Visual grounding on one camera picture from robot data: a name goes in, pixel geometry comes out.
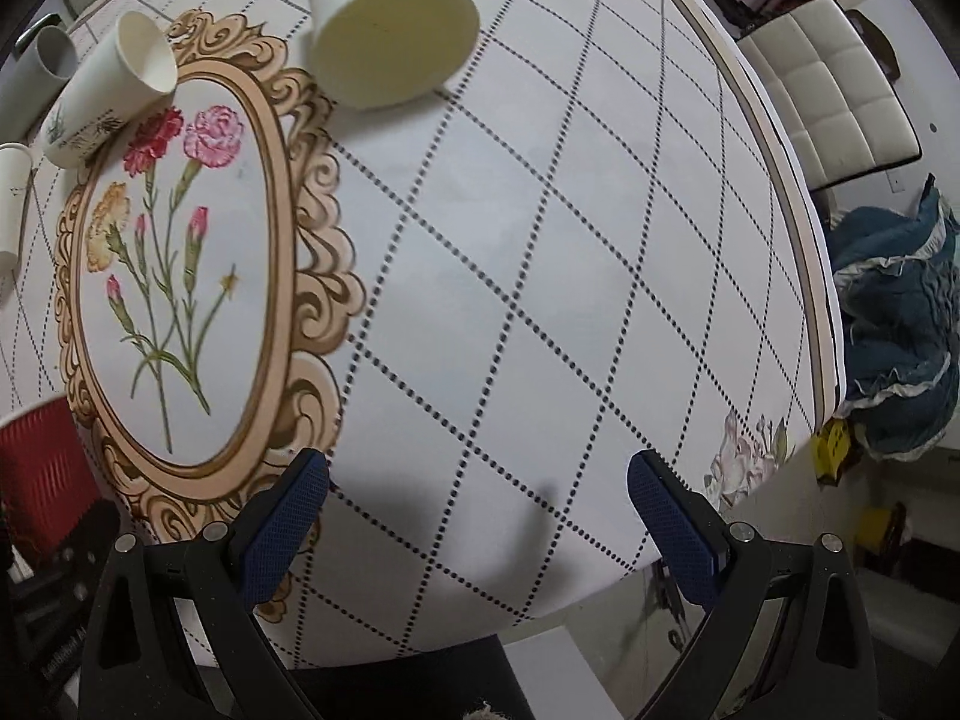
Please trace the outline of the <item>red paper cup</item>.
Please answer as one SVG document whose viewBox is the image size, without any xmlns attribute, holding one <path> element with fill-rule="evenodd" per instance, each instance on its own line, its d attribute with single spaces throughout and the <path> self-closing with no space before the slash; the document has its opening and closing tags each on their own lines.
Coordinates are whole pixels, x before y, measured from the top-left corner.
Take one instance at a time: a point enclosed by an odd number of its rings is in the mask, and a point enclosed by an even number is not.
<svg viewBox="0 0 960 720">
<path fill-rule="evenodd" d="M 46 562 L 101 499 L 65 395 L 2 419 L 2 504 L 13 546 Z"/>
</svg>

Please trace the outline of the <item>white cup with black calligraphy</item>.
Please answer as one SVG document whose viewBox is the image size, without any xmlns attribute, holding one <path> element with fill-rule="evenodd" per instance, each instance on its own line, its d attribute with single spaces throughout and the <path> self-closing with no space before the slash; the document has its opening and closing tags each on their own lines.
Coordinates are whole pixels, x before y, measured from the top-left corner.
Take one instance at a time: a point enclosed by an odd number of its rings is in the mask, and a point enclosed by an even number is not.
<svg viewBox="0 0 960 720">
<path fill-rule="evenodd" d="M 0 271 L 20 260 L 21 223 L 32 174 L 32 154 L 21 143 L 0 146 Z"/>
</svg>

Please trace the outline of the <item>white cup with bamboo print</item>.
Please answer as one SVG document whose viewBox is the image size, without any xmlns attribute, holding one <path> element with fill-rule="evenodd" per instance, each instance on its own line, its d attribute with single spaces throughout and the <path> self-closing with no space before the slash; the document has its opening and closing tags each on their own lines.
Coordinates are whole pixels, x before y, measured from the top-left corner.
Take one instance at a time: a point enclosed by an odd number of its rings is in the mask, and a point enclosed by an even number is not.
<svg viewBox="0 0 960 720">
<path fill-rule="evenodd" d="M 124 13 L 50 108 L 41 127 L 44 156 L 60 169 L 78 167 L 177 84 L 164 32 L 143 13 Z"/>
</svg>

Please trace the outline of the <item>grey paper cup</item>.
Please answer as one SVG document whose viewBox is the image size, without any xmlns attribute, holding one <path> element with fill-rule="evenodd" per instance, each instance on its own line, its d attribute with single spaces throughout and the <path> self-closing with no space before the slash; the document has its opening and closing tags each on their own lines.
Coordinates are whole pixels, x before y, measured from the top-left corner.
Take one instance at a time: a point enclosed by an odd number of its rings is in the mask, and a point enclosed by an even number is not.
<svg viewBox="0 0 960 720">
<path fill-rule="evenodd" d="M 2 142 L 19 142 L 77 68 L 71 37 L 60 26 L 44 26 L 2 78 Z"/>
</svg>

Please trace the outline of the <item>plain white paper cup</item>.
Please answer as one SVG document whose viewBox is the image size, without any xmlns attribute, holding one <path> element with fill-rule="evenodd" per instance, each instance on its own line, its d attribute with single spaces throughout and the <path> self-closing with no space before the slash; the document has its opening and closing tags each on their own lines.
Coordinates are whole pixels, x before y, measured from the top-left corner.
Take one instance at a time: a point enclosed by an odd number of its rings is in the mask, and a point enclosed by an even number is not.
<svg viewBox="0 0 960 720">
<path fill-rule="evenodd" d="M 309 0 L 308 67 L 320 89 L 358 110 L 441 88 L 472 55 L 473 0 Z"/>
</svg>

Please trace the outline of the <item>yellow black tool on floor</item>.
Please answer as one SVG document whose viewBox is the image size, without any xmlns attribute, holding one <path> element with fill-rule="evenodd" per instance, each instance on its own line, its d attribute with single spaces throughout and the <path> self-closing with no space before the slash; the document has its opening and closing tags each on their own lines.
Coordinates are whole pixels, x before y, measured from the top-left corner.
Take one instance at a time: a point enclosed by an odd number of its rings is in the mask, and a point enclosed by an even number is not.
<svg viewBox="0 0 960 720">
<path fill-rule="evenodd" d="M 820 486 L 838 486 L 862 460 L 862 447 L 846 419 L 830 419 L 812 439 L 814 472 Z"/>
</svg>

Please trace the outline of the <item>blue ruffled cloth pile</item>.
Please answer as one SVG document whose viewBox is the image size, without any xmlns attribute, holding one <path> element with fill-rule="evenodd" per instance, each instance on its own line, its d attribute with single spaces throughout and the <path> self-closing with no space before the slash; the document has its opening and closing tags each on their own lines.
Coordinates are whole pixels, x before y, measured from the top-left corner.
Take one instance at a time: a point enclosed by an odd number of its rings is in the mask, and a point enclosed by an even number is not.
<svg viewBox="0 0 960 720">
<path fill-rule="evenodd" d="M 828 231 L 846 371 L 836 416 L 877 460 L 919 460 L 957 411 L 957 244 L 934 177 L 912 215 L 860 206 Z"/>
</svg>

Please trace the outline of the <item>floral diamond-pattern tablecloth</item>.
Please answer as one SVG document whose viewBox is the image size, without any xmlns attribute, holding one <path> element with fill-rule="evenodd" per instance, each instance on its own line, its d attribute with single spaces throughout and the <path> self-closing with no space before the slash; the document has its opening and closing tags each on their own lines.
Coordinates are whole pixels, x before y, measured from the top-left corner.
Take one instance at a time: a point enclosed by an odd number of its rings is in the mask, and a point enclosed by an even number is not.
<svg viewBox="0 0 960 720">
<path fill-rule="evenodd" d="M 151 543 L 322 452 L 331 499 L 259 610 L 290 667 L 607 589 L 658 555 L 635 452 L 731 507 L 843 398 L 799 158 L 704 0 L 473 3 L 469 60 L 381 110 L 311 76 L 309 0 L 94 0 L 62 28 L 80 68 L 143 13 L 178 84 L 78 167 L 34 156 L 3 415 L 65 395 Z"/>
</svg>

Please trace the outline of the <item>white quilted chair right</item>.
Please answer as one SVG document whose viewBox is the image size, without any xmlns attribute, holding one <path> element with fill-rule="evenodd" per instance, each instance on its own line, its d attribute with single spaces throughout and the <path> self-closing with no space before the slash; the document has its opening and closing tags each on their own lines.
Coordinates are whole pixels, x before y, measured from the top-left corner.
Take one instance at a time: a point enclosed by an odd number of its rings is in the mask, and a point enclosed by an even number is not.
<svg viewBox="0 0 960 720">
<path fill-rule="evenodd" d="M 892 83 L 835 0 L 800 5 L 737 46 L 775 105 L 811 190 L 923 156 Z"/>
</svg>

